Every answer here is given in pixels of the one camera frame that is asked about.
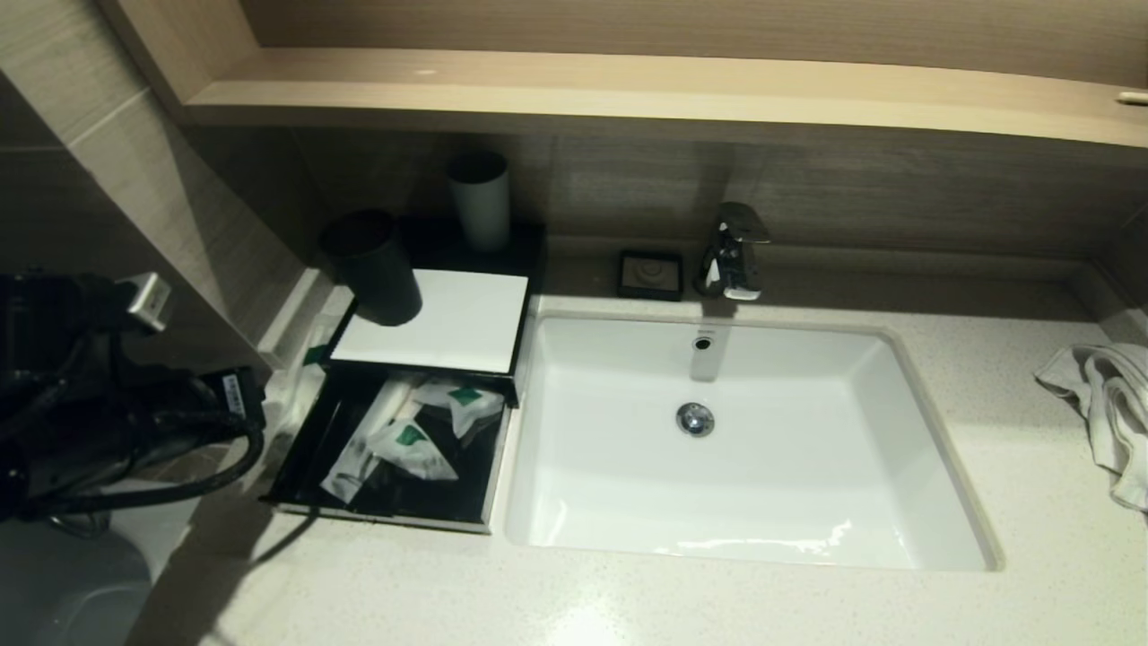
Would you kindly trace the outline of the chrome faucet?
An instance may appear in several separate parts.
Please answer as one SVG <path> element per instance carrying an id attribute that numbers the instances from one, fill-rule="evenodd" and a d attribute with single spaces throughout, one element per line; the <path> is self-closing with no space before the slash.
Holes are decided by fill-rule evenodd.
<path id="1" fill-rule="evenodd" d="M 695 290 L 706 298 L 759 299 L 761 286 L 754 247 L 770 242 L 770 232 L 753 208 L 743 202 L 722 202 L 701 250 Z"/>

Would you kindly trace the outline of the grey cup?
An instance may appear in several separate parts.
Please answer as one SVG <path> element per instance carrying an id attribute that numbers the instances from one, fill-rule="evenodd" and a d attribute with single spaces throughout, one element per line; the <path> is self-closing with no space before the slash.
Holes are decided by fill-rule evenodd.
<path id="1" fill-rule="evenodd" d="M 501 252 L 511 238 L 509 159 L 492 151 L 464 153 L 448 163 L 447 176 L 468 246 Z"/>

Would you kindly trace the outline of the white ceramic sink basin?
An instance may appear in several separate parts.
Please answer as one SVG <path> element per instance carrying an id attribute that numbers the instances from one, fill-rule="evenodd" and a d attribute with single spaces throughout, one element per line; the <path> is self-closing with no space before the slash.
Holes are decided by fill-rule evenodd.
<path id="1" fill-rule="evenodd" d="M 561 318 L 535 332 L 506 532 L 522 546 L 992 573 L 902 349 L 876 328 Z M 709 436 L 681 431 L 698 402 Z"/>

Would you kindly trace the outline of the black cup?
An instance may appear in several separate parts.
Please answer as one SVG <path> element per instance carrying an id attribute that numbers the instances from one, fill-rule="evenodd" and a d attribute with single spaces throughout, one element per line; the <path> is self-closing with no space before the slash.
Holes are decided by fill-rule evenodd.
<path id="1" fill-rule="evenodd" d="M 391 215 L 356 210 L 329 223 L 319 247 L 358 303 L 357 316 L 382 327 L 400 327 L 422 310 L 413 266 Z"/>

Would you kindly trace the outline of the small white green-label sachet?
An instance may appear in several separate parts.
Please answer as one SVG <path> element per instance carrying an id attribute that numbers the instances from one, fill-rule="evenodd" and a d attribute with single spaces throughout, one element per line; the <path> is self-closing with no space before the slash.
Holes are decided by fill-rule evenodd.
<path id="1" fill-rule="evenodd" d="M 430 407 L 447 408 L 457 439 L 464 439 L 484 418 L 501 414 L 504 396 L 453 380 L 430 378 L 413 390 L 413 400 Z"/>
<path id="2" fill-rule="evenodd" d="M 455 468 L 414 418 L 395 418 L 371 433 L 365 442 L 370 454 L 398 467 L 409 476 L 430 482 L 458 481 Z"/>

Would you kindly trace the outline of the long white toothbrush packet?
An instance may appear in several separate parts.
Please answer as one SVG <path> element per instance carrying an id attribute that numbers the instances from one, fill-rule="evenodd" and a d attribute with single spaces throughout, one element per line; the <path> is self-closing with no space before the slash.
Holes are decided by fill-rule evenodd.
<path id="1" fill-rule="evenodd" d="M 264 433 L 270 439 L 280 434 L 294 436 L 298 431 L 326 380 L 326 372 L 321 368 L 320 360 L 338 324 L 336 316 L 326 312 L 316 316 L 303 347 L 290 363 L 290 368 L 276 371 L 270 378 L 269 384 L 264 388 L 263 402 L 266 419 Z"/>
<path id="2" fill-rule="evenodd" d="M 396 421 L 400 410 L 410 400 L 414 388 L 422 378 L 413 373 L 402 373 L 389 378 L 370 402 L 370 407 L 356 425 L 352 437 L 331 467 L 321 487 L 339 503 L 352 503 L 360 488 L 382 461 L 380 451 L 388 437 L 389 426 Z"/>

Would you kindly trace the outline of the white towel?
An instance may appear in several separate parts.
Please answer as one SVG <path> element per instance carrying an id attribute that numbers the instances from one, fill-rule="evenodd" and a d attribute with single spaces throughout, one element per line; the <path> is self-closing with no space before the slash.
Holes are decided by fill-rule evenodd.
<path id="1" fill-rule="evenodd" d="M 1114 503 L 1148 517 L 1148 347 L 1066 347 L 1034 378 L 1085 421 L 1093 462 L 1111 475 Z"/>

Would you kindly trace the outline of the black glossy drawer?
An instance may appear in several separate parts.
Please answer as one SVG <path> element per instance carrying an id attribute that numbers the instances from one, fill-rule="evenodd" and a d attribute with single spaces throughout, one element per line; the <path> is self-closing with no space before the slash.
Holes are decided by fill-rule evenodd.
<path id="1" fill-rule="evenodd" d="M 410 397 L 400 410 L 397 418 L 414 418 L 430 435 L 458 481 L 420 481 L 382 459 L 352 503 L 339 503 L 321 487 L 378 390 L 402 373 L 331 371 L 265 501 L 290 514 L 488 534 L 511 413 L 505 400 L 501 414 L 484 418 L 461 441 L 455 437 L 447 408 L 424 406 Z"/>

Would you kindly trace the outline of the small white rectangular block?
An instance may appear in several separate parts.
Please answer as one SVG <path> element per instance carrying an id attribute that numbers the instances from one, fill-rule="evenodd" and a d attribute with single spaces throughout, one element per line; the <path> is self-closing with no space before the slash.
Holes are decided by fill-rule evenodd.
<path id="1" fill-rule="evenodd" d="M 115 282 L 116 294 L 126 304 L 126 320 L 140 334 L 166 330 L 174 310 L 172 286 L 157 273 L 129 275 Z"/>

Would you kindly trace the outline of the black glossy tray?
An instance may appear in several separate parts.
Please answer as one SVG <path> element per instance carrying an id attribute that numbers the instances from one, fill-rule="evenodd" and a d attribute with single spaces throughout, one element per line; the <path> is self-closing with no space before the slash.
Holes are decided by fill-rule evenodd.
<path id="1" fill-rule="evenodd" d="M 400 218 L 396 231 L 414 270 L 450 273 L 436 285 L 430 305 L 444 319 L 491 322 L 527 318 L 546 258 L 544 228 L 513 223 L 509 244 L 479 252 L 468 244 L 461 224 L 451 218 Z"/>

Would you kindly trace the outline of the black box with white top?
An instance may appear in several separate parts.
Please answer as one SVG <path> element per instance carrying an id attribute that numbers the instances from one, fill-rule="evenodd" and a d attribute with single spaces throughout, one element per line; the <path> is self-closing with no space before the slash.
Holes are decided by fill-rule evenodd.
<path id="1" fill-rule="evenodd" d="M 397 327 L 360 316 L 352 299 L 328 340 L 327 369 L 412 371 L 452 378 L 499 392 L 519 407 L 517 365 L 522 351 L 530 279 L 525 275 L 414 268 L 422 310 Z"/>

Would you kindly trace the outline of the light wooden shelf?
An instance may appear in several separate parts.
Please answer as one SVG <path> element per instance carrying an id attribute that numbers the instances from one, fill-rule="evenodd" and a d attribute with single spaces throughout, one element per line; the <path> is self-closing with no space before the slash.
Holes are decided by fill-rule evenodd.
<path id="1" fill-rule="evenodd" d="M 1148 150 L 1125 87 L 786 60 L 263 48 L 239 0 L 96 0 L 176 120 L 200 126 L 763 137 L 771 124 L 951 131 Z"/>

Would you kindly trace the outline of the black square soap dish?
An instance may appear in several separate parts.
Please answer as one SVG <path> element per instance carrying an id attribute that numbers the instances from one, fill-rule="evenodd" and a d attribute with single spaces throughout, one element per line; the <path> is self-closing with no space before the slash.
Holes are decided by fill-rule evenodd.
<path id="1" fill-rule="evenodd" d="M 619 254 L 618 297 L 680 302 L 683 294 L 683 258 L 680 254 L 635 249 L 623 249 Z"/>

